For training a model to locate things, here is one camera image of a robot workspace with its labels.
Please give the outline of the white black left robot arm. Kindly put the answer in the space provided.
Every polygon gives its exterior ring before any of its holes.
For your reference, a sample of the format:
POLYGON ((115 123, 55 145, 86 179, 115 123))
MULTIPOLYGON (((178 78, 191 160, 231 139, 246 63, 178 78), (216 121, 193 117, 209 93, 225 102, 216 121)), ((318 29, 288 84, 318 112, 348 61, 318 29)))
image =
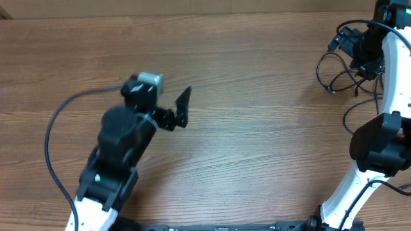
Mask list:
POLYGON ((136 165, 159 129, 174 131, 188 123, 191 87, 176 99, 176 111, 157 106, 163 92, 164 76, 155 73, 133 75, 121 87, 125 104, 101 119, 66 230, 143 230, 119 214, 137 183, 136 165))

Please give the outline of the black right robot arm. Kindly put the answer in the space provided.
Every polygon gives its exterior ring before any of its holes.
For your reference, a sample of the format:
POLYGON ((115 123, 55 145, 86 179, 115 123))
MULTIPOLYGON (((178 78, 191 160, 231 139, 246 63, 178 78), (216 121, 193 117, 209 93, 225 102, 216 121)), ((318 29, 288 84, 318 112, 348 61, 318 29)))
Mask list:
POLYGON ((352 86, 376 80, 383 93, 373 92, 377 116, 352 133, 352 162, 337 189, 305 230, 363 230, 354 219, 381 185, 410 168, 410 5, 408 1, 376 1, 367 30, 350 29, 349 21, 336 28, 328 54, 342 50, 352 59, 345 72, 360 76, 352 86))

